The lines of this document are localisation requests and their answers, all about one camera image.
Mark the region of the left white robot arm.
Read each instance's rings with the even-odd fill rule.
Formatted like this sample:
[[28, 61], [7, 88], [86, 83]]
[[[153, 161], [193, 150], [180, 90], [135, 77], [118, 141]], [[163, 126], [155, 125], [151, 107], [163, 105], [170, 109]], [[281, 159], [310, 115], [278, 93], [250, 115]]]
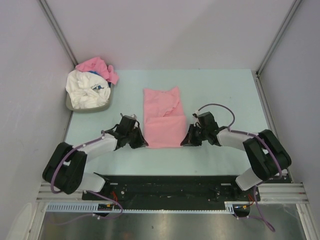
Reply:
[[149, 145], [134, 115], [123, 115], [120, 123], [102, 130], [100, 137], [78, 146], [59, 143], [42, 173], [42, 178], [50, 184], [53, 194], [70, 195], [80, 190], [93, 192], [98, 199], [105, 200], [111, 193], [111, 188], [106, 184], [107, 179], [97, 173], [85, 172], [86, 164], [126, 145], [131, 149]]

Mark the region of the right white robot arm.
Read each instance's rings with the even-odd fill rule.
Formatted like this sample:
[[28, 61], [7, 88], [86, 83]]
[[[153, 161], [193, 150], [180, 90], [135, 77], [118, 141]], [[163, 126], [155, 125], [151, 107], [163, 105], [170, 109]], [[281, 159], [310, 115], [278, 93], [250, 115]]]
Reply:
[[201, 146], [203, 141], [219, 147], [231, 147], [244, 151], [250, 168], [235, 179], [236, 185], [230, 188], [231, 196], [242, 201], [249, 189], [274, 177], [282, 175], [292, 160], [274, 133], [265, 129], [257, 134], [218, 126], [210, 112], [194, 114], [196, 122], [189, 125], [181, 146]]

